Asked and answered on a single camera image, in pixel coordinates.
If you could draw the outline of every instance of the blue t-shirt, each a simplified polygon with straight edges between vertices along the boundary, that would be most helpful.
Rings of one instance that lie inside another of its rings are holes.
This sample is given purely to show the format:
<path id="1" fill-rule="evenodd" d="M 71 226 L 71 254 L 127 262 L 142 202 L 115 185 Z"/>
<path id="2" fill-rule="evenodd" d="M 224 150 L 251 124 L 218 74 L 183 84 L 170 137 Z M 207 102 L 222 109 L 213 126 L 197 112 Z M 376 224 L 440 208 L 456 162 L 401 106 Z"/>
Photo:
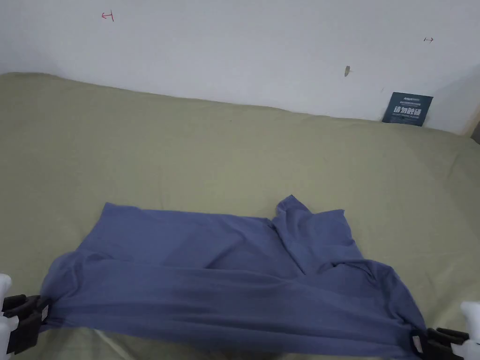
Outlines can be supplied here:
<path id="1" fill-rule="evenodd" d="M 343 210 L 295 197 L 273 220 L 106 204 L 52 264 L 43 330 L 85 326 L 208 349 L 415 358 L 425 329 L 393 269 L 365 260 Z"/>

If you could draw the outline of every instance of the red mark on wall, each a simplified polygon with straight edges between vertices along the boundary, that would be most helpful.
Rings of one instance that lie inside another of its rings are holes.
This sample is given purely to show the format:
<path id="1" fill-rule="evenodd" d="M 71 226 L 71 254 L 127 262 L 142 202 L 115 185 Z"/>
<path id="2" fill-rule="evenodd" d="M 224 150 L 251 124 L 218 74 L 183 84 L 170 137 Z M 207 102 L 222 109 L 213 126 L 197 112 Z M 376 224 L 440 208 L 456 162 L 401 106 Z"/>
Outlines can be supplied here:
<path id="1" fill-rule="evenodd" d="M 106 18 L 107 18 L 107 16 L 111 16 L 111 17 L 112 17 L 112 21 L 114 21 L 114 20 L 113 20 L 113 13 L 112 13 L 112 10 L 110 10 L 110 14 L 108 14 L 108 15 L 105 15 L 105 13 L 104 13 L 104 12 L 102 13 L 102 17 L 103 17 L 104 19 L 106 19 Z"/>

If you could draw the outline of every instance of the mattress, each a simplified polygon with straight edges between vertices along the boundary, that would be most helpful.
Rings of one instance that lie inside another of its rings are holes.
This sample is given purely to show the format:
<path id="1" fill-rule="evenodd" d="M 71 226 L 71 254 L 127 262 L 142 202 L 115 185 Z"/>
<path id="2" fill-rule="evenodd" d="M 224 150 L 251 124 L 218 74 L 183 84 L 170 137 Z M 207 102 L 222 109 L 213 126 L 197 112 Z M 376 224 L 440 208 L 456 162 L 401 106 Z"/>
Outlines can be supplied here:
<path id="1" fill-rule="evenodd" d="M 0 76 L 0 272 L 36 294 L 105 202 L 271 218 L 293 194 L 345 209 L 365 258 L 391 265 L 428 326 L 480 301 L 480 145 L 368 120 L 181 99 L 44 74 Z M 19 359 L 332 359 L 51 330 Z"/>

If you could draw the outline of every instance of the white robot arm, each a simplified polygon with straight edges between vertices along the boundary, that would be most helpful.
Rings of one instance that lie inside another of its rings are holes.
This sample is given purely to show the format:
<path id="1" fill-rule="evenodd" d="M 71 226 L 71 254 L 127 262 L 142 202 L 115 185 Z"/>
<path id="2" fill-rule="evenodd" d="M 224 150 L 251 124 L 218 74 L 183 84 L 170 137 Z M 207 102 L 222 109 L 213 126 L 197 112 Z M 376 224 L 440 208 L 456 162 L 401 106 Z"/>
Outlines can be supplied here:
<path id="1" fill-rule="evenodd" d="M 480 302 L 465 301 L 460 308 L 467 320 L 470 339 L 462 345 L 452 344 L 452 351 L 465 360 L 480 360 Z"/>

